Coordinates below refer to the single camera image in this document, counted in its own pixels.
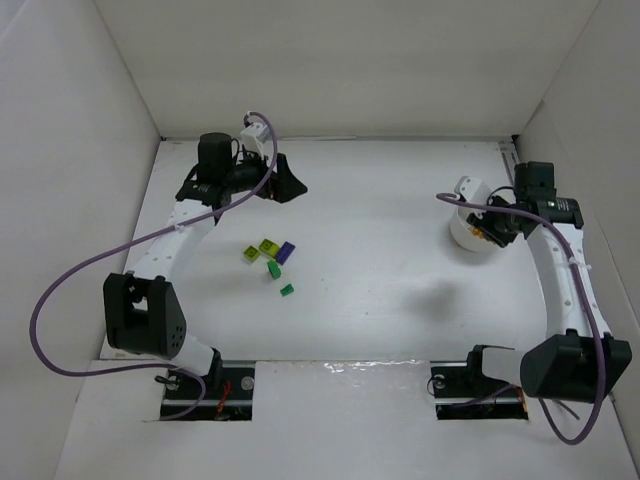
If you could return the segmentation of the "lime green square lego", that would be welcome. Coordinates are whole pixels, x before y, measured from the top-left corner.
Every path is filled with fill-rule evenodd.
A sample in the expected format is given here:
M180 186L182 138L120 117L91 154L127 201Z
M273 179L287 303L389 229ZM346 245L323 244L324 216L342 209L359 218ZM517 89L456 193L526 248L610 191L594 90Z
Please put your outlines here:
M248 246L243 252L243 257L250 263L255 262L260 256L261 252L254 246Z

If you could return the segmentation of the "yellow striped curved lego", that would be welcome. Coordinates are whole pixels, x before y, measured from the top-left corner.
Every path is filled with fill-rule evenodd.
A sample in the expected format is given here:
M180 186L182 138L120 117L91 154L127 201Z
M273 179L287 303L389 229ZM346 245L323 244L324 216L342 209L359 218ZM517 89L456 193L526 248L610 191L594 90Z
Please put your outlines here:
M470 231L475 237L483 239L485 241L488 241L488 237L486 236L486 234L482 230L480 230L480 229L478 229L476 227L471 227Z

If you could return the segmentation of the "lime green lego with swirl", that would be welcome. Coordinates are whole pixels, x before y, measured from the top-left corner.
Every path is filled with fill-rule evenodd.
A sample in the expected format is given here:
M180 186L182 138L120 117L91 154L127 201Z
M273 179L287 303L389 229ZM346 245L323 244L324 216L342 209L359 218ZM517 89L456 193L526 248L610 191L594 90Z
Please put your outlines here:
M259 244L259 251L271 258L275 258L280 250L280 247L269 239L263 239Z

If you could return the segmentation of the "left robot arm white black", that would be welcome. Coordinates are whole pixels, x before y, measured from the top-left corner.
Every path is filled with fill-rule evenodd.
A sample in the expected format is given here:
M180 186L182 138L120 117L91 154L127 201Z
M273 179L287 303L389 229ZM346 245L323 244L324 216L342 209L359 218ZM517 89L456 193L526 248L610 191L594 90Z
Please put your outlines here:
M103 284L111 348L164 360L219 382L221 355L189 333L173 283L234 195L254 192L286 203L307 192L284 154L266 155L271 140L268 127L259 122L245 127L238 139L219 132L201 135L197 162L175 196L169 232L155 238L126 272L109 275Z

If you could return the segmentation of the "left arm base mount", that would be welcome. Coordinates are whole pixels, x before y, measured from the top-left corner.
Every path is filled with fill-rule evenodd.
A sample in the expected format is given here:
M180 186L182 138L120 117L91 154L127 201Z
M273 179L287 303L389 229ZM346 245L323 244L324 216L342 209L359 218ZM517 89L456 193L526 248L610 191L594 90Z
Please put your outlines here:
M224 361L220 384L214 386L206 380L201 400L201 388L195 379L172 370L158 375L154 381L163 387L160 417L173 421L251 421L255 373L255 362Z

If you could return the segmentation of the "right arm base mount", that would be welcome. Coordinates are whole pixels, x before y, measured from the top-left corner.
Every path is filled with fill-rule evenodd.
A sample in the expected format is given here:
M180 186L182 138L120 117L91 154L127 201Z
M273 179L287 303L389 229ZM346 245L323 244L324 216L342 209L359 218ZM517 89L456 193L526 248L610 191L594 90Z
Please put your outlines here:
M474 371L465 362L430 364L427 391L434 398L436 418L453 420L529 420L518 387Z

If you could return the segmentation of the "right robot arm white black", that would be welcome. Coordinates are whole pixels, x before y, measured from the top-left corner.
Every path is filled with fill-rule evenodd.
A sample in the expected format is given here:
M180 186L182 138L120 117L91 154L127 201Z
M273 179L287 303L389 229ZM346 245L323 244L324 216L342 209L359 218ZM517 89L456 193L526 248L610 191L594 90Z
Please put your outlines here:
M524 237L534 259L546 308L546 338L519 362L519 383L534 398L592 403L598 382L611 391L632 360L625 340L615 339L600 313L583 250L584 220L578 202L558 196L554 167L545 162L516 166L515 200L483 181L462 178L455 192L468 248L485 241L500 248Z

